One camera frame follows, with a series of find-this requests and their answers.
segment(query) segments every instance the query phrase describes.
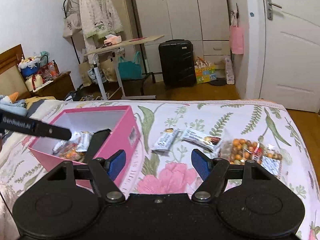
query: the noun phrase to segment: wooden headboard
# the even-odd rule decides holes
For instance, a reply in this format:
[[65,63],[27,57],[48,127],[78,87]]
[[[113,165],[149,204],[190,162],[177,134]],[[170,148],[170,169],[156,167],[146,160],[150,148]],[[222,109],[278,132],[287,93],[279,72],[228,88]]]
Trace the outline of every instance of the wooden headboard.
[[18,69],[23,55],[21,44],[0,54],[0,94],[19,92],[18,99],[30,98],[31,94]]

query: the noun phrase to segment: door lock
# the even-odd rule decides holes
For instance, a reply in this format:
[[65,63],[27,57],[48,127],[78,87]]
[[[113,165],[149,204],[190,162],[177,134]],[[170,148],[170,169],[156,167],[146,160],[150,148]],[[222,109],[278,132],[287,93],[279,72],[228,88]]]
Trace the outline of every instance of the door lock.
[[280,9],[282,9],[282,6],[278,5],[276,3],[273,3],[271,0],[266,0],[266,5],[267,5],[267,18],[268,18],[268,20],[272,21],[273,20],[272,6],[278,7]]

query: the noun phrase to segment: hanging pink bag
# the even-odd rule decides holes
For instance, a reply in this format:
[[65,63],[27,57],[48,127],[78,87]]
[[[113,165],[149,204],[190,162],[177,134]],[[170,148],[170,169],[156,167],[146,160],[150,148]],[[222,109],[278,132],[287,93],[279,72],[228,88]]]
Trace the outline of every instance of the hanging pink bag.
[[235,16],[230,26],[230,48],[233,54],[243,54],[243,29],[238,26]]

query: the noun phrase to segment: tote bag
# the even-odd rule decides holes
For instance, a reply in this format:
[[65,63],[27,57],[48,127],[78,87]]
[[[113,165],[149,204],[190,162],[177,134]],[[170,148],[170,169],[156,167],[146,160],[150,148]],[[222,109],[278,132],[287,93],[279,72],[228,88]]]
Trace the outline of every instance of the tote bag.
[[67,2],[67,15],[69,16],[64,20],[64,27],[63,27],[63,37],[70,38],[73,34],[78,33],[82,30],[81,26],[81,19],[80,19],[80,12],[69,12],[72,8],[71,1],[68,0]]
[[124,61],[123,57],[119,57],[119,73],[123,80],[142,79],[139,51],[132,61]]
[[230,48],[233,54],[243,54],[243,29],[238,26],[235,16],[232,17],[230,26]]

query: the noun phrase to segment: pink gift box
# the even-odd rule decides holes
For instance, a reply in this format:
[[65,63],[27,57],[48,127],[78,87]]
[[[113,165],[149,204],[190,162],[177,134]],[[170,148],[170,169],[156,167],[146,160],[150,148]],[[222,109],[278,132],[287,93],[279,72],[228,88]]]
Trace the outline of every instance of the pink gift box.
[[[114,183],[119,186],[130,165],[131,158],[140,138],[140,132],[130,106],[102,106],[66,109],[57,115],[50,124],[66,127],[73,131],[97,132],[111,129],[104,144],[94,158],[109,158],[118,150],[125,150],[126,163]],[[50,171],[65,159],[52,155],[52,149],[59,140],[52,138],[36,138],[29,146],[30,151]],[[89,181],[77,180],[77,183],[91,188]]]

